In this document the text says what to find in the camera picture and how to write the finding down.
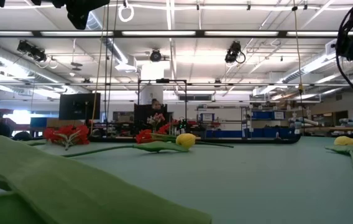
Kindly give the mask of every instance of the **white wall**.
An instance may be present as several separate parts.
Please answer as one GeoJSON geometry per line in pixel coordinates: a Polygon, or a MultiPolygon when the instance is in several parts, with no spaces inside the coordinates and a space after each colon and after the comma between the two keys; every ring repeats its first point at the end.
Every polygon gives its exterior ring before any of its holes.
{"type": "Polygon", "coordinates": [[[322,103],[318,103],[311,107],[312,114],[322,114],[338,111],[348,111],[348,116],[353,117],[353,92],[342,94],[342,100],[336,101],[336,96],[332,95],[323,99],[322,103]]]}

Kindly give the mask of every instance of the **green table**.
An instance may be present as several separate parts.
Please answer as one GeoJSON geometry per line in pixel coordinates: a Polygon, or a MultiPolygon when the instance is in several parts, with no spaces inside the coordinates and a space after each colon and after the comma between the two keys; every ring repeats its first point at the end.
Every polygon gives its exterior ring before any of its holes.
{"type": "MultiPolygon", "coordinates": [[[[191,153],[120,149],[76,159],[209,213],[214,224],[352,224],[351,159],[324,149],[333,142],[334,138],[305,137],[293,145],[195,146],[191,153]]],[[[92,143],[89,148],[104,144],[92,143]]],[[[72,147],[67,153],[86,151],[85,147],[72,147]]],[[[65,153],[61,147],[41,148],[65,153]]]]}

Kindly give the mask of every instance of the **yellow tulip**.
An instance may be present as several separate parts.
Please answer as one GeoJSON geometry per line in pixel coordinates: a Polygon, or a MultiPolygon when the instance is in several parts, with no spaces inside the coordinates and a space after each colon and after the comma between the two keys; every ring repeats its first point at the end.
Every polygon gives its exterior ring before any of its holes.
{"type": "Polygon", "coordinates": [[[353,139],[346,136],[339,136],[334,141],[334,145],[336,146],[353,146],[353,139]]]}
{"type": "Polygon", "coordinates": [[[175,143],[177,145],[183,146],[187,149],[195,145],[196,143],[196,136],[193,134],[180,134],[176,137],[175,143]]]}

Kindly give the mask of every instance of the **monitor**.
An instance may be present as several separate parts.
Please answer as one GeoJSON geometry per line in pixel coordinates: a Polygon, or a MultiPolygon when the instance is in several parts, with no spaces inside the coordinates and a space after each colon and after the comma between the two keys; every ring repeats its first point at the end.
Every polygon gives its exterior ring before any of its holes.
{"type": "Polygon", "coordinates": [[[95,108],[94,119],[101,119],[101,94],[100,93],[79,93],[61,95],[59,103],[59,120],[88,120],[92,119],[95,108]]]}

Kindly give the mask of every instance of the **ceiling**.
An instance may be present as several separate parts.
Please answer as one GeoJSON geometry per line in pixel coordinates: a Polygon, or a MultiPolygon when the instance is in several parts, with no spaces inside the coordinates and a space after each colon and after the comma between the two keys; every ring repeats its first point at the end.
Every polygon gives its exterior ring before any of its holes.
{"type": "MultiPolygon", "coordinates": [[[[122,4],[122,1],[111,1],[111,5],[122,4]]],[[[128,1],[134,7],[134,17],[129,22],[122,22],[117,15],[118,7],[109,7],[109,17],[104,14],[107,7],[99,8],[94,12],[99,21],[105,18],[109,22],[109,30],[168,30],[167,10],[165,0],[141,0],[128,1]],[[161,9],[149,9],[142,6],[160,7],[161,9]]],[[[250,11],[241,9],[240,0],[200,0],[201,7],[209,7],[197,11],[196,0],[174,0],[175,11],[171,12],[169,23],[175,30],[294,30],[295,19],[291,11],[272,11],[271,7],[286,6],[291,8],[293,1],[289,0],[254,0],[251,1],[250,11]],[[211,9],[214,6],[229,7],[228,9],[211,9]],[[264,6],[266,10],[254,9],[264,6]]],[[[63,7],[25,8],[31,6],[28,0],[7,0],[6,7],[20,7],[20,9],[0,9],[0,30],[75,30],[67,19],[67,11],[63,7]]],[[[353,0],[308,0],[311,7],[328,9],[324,11],[299,9],[297,11],[297,23],[299,29],[304,30],[337,30],[347,10],[330,10],[338,8],[350,8],[353,0]]],[[[124,17],[129,16],[128,10],[124,10],[124,17]]],[[[81,82],[84,78],[96,81],[99,68],[99,82],[136,82],[139,73],[120,72],[114,67],[115,60],[106,60],[103,44],[98,39],[76,39],[74,62],[83,64],[82,71],[74,72],[72,77],[73,39],[40,39],[40,38],[0,38],[0,48],[30,62],[31,58],[21,55],[16,50],[20,40],[28,40],[42,49],[49,56],[53,56],[58,62],[57,68],[49,68],[48,72],[62,77],[71,82],[81,82]]],[[[300,59],[302,62],[321,54],[325,50],[325,44],[332,39],[300,39],[300,59]]],[[[222,82],[275,82],[274,74],[285,75],[287,71],[298,68],[298,53],[295,39],[230,39],[230,38],[176,38],[172,39],[175,52],[176,71],[175,78],[186,79],[189,82],[213,82],[221,79],[222,82]],[[229,69],[224,62],[226,50],[232,41],[240,41],[243,48],[246,46],[247,60],[244,64],[229,69]]],[[[152,49],[160,49],[161,53],[170,58],[171,48],[168,38],[128,38],[115,39],[115,45],[131,57],[135,57],[139,65],[149,63],[147,52],[152,49]]],[[[334,63],[313,71],[312,80],[324,78],[337,72],[334,63]]],[[[165,78],[171,78],[169,67],[165,70],[165,78]]],[[[123,86],[114,86],[114,90],[123,90],[123,86]]],[[[237,87],[235,90],[252,90],[253,87],[237,87]]]]}

